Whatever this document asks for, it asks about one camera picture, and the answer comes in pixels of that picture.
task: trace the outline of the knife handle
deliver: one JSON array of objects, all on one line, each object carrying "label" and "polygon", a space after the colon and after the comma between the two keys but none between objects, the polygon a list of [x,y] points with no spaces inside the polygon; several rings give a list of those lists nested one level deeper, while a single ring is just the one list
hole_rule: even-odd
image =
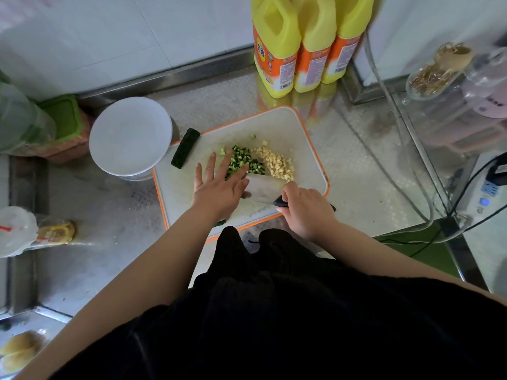
[{"label": "knife handle", "polygon": [[[276,207],[288,207],[288,203],[282,200],[282,195],[278,196],[278,198],[273,202],[273,205]],[[331,208],[333,208],[333,212],[336,212],[336,208],[333,204],[330,204]]]}]

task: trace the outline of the right hand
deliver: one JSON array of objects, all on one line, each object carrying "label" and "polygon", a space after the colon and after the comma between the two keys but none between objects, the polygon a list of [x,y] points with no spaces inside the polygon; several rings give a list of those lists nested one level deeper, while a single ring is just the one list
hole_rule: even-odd
[{"label": "right hand", "polygon": [[290,181],[283,186],[282,199],[288,208],[276,210],[283,214],[291,230],[311,242],[338,222],[331,204],[315,189],[300,188]]}]

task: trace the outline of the hand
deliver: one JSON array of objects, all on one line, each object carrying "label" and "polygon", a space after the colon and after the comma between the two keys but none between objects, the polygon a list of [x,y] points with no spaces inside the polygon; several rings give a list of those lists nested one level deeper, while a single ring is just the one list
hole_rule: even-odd
[{"label": "hand", "polygon": [[278,207],[291,230],[311,242],[338,223],[331,204],[315,189],[300,188],[294,181],[283,186],[282,199],[288,208]]},{"label": "hand", "polygon": [[211,216],[214,222],[227,219],[237,208],[239,199],[249,183],[242,178],[248,171],[248,164],[243,165],[226,181],[225,176],[231,163],[232,150],[226,152],[217,173],[213,175],[217,154],[213,152],[208,160],[202,180],[202,166],[197,163],[194,179],[192,208],[198,208],[203,216]]}]

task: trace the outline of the left hand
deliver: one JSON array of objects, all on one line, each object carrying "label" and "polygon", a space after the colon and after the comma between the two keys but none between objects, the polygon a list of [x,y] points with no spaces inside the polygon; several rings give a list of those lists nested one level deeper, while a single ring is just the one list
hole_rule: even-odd
[{"label": "left hand", "polygon": [[243,165],[226,181],[225,176],[231,163],[232,150],[226,152],[217,173],[213,175],[217,154],[212,153],[202,179],[202,166],[197,163],[194,179],[192,208],[198,208],[203,216],[211,216],[214,222],[229,218],[237,208],[239,199],[249,183],[242,179],[248,171],[248,164]]}]

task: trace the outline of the green mat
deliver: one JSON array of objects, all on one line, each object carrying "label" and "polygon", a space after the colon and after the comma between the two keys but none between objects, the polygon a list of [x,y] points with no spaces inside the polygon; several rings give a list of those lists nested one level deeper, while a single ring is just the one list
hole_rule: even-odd
[{"label": "green mat", "polygon": [[[435,234],[439,231],[439,227],[437,225],[432,225],[426,230],[421,230],[419,232],[407,232],[398,235],[390,235],[390,236],[378,236],[375,237],[378,241],[386,240],[386,239],[395,239],[398,241],[430,241]],[[407,256],[410,256],[417,252],[419,249],[424,247],[423,244],[417,245],[388,245],[392,249],[396,249],[398,252],[401,252]],[[451,274],[457,278],[460,278],[458,268],[451,257],[449,250],[447,249],[445,243],[442,244],[431,244],[429,247],[424,249],[422,252],[418,253],[414,256],[414,259],[425,264],[428,264],[430,267],[441,270],[442,272]]]}]

